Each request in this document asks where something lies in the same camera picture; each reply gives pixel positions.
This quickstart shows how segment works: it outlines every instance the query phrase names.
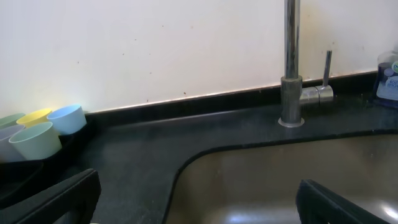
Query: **cup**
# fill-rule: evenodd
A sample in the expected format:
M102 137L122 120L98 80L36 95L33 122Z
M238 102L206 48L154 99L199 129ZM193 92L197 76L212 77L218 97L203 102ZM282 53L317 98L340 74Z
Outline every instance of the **cup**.
M17 124L17 120L25 116L24 113L13 114L0 119L0 129L10 127Z
M30 128L33 125L47 122L47 115L52 112L51 109L41 109L30 114L27 114L17 120L17 124L23 124L26 128Z
M47 116L61 135L73 134L87 124L81 105L75 104L60 108Z
M13 135L9 142L26 160L45 159L61 148L61 142L51 122L36 124Z
M17 162L25 160L25 158L8 142L11 136L22 131L24 128L24 125L17 124L0 129L0 162Z

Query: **countertop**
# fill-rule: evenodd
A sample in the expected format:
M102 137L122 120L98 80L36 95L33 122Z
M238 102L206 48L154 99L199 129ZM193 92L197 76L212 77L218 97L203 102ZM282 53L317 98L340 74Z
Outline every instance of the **countertop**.
M304 108L299 128L280 126L279 116L280 105L270 105L109 128L89 143L65 178L98 171L102 193L92 223L161 223L178 168L199 152L398 128L396 110L370 105L361 95Z

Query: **stainless steel sink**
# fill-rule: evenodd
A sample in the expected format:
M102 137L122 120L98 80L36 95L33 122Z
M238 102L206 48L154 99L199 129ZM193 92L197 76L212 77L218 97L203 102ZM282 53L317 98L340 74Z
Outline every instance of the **stainless steel sink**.
M180 174L165 222L300 223L295 195L302 179L398 223L397 135L207 154Z

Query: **light green cup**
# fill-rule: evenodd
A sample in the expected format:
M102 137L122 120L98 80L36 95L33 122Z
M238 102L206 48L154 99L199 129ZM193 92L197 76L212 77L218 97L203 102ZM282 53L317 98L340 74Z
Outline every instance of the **light green cup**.
M51 122L22 130L11 137L9 142L26 160L46 159L62 148Z
M18 114L6 116L4 118L0 118L0 129L16 125L17 120L23 116L25 116L24 113L18 113Z

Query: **faucet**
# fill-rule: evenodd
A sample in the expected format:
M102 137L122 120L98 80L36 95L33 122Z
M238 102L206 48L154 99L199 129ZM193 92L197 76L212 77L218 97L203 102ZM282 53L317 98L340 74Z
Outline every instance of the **faucet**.
M326 54L323 85L303 88L299 75L300 0L285 0L285 75L280 79L282 114L279 124L295 128L304 124L301 106L333 101L333 89L328 85L331 50Z

